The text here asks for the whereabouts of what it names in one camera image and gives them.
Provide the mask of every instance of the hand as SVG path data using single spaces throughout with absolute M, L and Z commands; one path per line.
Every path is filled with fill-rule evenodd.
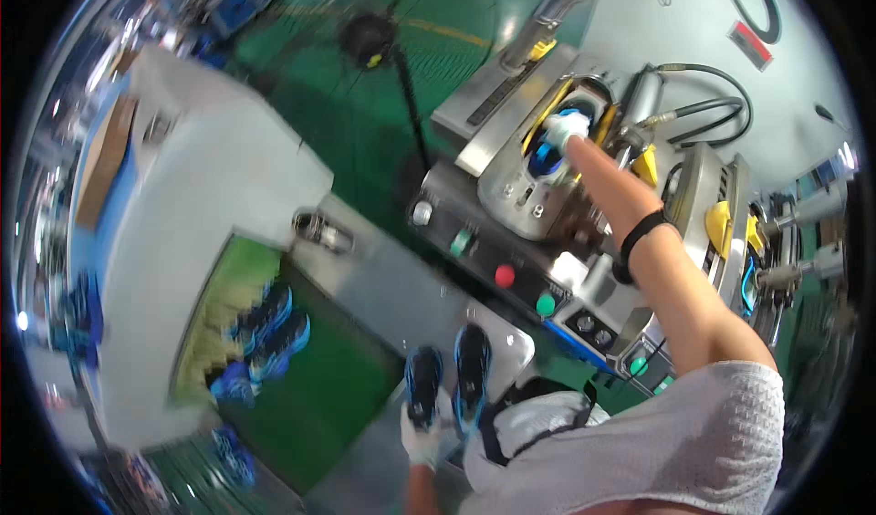
M 566 143 L 572 135 L 587 138 L 590 130 L 590 120 L 580 112 L 567 115 L 551 114 L 542 122 L 547 130 L 545 140 L 560 153 L 566 153 Z
M 401 444 L 404 445 L 411 465 L 427 465 L 435 469 L 438 464 L 438 447 L 441 445 L 441 421 L 435 418 L 429 431 L 421 431 L 413 426 L 407 417 L 407 403 L 401 406 Z

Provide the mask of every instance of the black and blue shoe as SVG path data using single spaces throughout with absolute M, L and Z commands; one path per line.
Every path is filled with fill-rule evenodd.
M 266 289 L 262 302 L 246 314 L 237 317 L 229 330 L 231 340 L 244 347 L 244 356 L 276 331 L 292 312 L 292 290 L 284 281 L 275 281 Z
M 243 361 L 229 361 L 224 368 L 213 369 L 204 377 L 207 388 L 218 400 L 241 400 L 249 408 L 256 405 L 250 371 Z
M 456 335 L 453 350 L 457 384 L 453 394 L 453 411 L 463 436 L 477 428 L 487 402 L 487 378 L 490 375 L 492 347 L 484 330 L 474 323 L 464 325 Z
M 230 427 L 223 426 L 213 430 L 213 444 L 216 455 L 231 478 L 243 486 L 256 484 L 256 468 L 250 452 L 237 439 Z
M 417 429 L 428 430 L 438 412 L 435 400 L 444 374 L 441 353 L 430 346 L 421 346 L 407 355 L 405 389 L 407 416 Z
M 266 378 L 280 378 L 289 370 L 289 358 L 310 340 L 310 317 L 293 311 L 282 325 L 257 346 L 244 361 L 249 366 L 252 389 L 257 394 Z

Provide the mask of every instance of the green button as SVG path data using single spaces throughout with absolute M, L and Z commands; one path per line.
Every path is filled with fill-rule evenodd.
M 556 309 L 556 301 L 551 296 L 550 292 L 542 292 L 542 296 L 535 302 L 535 311 L 542 317 L 553 315 Z
M 471 243 L 471 232 L 466 229 L 459 230 L 453 238 L 453 243 L 450 244 L 450 254 L 456 258 L 462 257 L 469 243 Z
M 675 381 L 674 378 L 667 375 L 665 378 L 663 378 L 663 381 L 660 382 L 660 385 L 658 385 L 656 388 L 654 388 L 653 394 L 660 395 L 661 393 L 663 393 L 663 390 L 667 389 L 669 387 L 669 385 L 672 384 L 674 381 Z
M 641 376 L 648 372 L 648 363 L 645 357 L 636 357 L 630 364 L 630 374 L 634 377 Z

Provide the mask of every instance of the black wristband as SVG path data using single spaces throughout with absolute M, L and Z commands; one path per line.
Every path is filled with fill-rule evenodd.
M 648 232 L 657 228 L 661 224 L 671 224 L 666 218 L 666 214 L 663 213 L 663 209 L 654 211 L 652 214 L 649 214 L 640 220 L 639 223 L 630 230 L 630 233 L 626 235 L 624 242 L 620 244 L 620 260 L 619 262 L 615 262 L 612 267 L 614 277 L 620 283 L 624 285 L 632 283 L 632 275 L 630 274 L 630 253 L 632 252 L 632 248 L 639 242 L 642 236 L 647 235 Z

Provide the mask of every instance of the red button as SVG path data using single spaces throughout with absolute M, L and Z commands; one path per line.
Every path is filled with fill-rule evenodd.
M 514 268 L 510 265 L 501 265 L 496 268 L 496 285 L 508 289 L 514 285 Z

